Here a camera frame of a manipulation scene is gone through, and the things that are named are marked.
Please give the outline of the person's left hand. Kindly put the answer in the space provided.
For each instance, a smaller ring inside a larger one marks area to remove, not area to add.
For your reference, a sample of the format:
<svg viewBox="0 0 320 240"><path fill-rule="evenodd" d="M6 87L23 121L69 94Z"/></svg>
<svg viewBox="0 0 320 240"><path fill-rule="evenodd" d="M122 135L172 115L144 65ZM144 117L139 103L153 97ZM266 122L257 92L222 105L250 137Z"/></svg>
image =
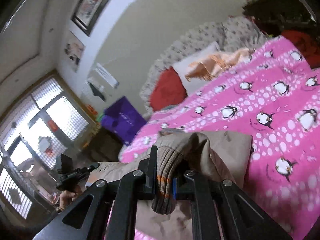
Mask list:
<svg viewBox="0 0 320 240"><path fill-rule="evenodd" d="M82 194L82 190L79 185L76 185L76 187L72 191L63 191L60 194L59 197L59 206L56 208L56 211L58 213L61 213L66 209L66 207L71 204L73 201L76 200L80 195Z"/></svg>

